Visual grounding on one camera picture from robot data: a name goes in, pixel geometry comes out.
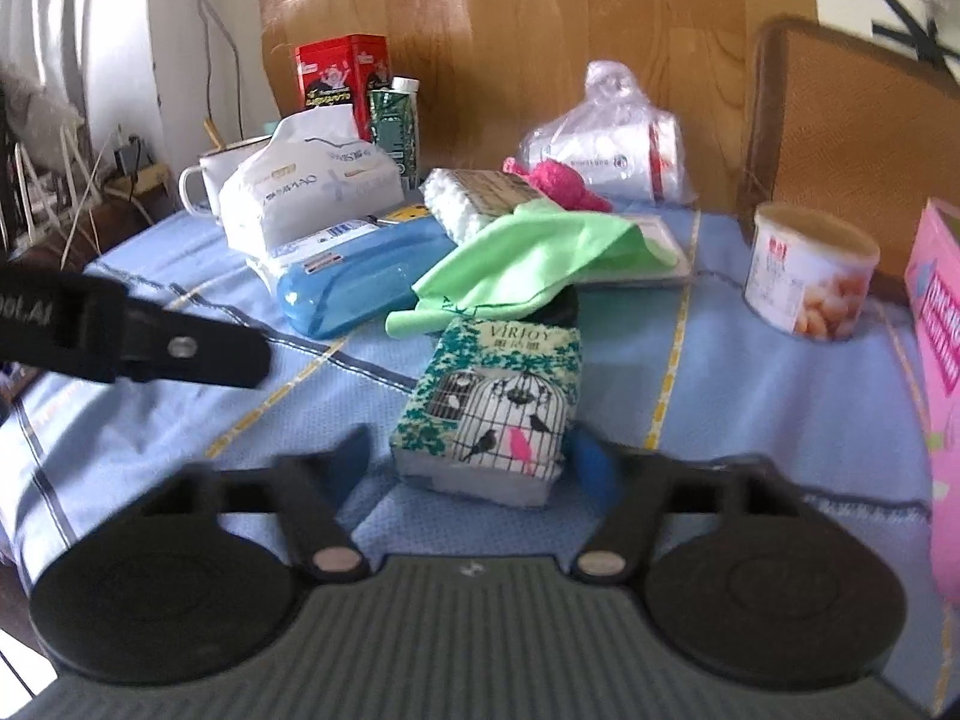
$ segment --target barcode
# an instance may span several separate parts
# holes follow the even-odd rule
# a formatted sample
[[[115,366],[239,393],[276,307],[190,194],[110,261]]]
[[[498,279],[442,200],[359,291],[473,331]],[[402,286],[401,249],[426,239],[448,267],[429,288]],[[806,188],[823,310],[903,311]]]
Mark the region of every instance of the barcode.
[[[343,224],[335,224],[333,227],[326,228],[326,231],[328,231],[330,237],[336,238],[338,235],[355,230],[360,224],[362,224],[361,221],[345,221]]]

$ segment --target pink box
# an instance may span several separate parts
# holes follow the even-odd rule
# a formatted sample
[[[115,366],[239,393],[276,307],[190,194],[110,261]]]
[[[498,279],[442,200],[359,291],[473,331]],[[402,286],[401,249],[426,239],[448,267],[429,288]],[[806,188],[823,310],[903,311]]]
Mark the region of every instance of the pink box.
[[[930,559],[940,591],[960,601],[960,208],[931,199],[906,269],[930,425]]]

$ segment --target white cap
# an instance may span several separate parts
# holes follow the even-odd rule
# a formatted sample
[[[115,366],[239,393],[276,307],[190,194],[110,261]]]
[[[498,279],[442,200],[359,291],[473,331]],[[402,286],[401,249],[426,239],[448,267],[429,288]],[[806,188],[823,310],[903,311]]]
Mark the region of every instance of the white cap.
[[[405,79],[402,76],[394,76],[392,90],[395,92],[408,92],[411,95],[416,95],[416,90],[418,89],[419,81],[416,79]]]

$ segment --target pink bird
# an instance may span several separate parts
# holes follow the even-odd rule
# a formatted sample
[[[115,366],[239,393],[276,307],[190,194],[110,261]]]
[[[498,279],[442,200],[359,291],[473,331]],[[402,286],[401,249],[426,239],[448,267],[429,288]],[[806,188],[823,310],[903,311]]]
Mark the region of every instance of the pink bird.
[[[511,426],[507,429],[510,431],[510,454],[515,460],[523,463],[525,474],[533,476],[536,463],[534,462],[534,453],[530,448],[530,442],[520,428]]]

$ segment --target floor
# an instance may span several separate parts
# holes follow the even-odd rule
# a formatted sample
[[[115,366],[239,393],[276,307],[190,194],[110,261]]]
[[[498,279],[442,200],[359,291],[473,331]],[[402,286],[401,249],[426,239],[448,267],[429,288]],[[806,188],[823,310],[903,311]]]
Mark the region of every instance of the floor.
[[[30,693],[11,666],[33,693],[39,693],[56,678],[53,666],[38,654],[38,649],[16,570],[0,566],[0,654],[10,662],[8,665],[0,659],[0,718],[10,717],[30,701]]]
[[[21,680],[27,683],[27,687],[35,694],[56,678],[53,666],[44,656],[3,631],[0,631],[0,653],[3,653]],[[0,717],[10,717],[30,701],[30,697],[27,689],[13,675],[10,666],[0,659]]]

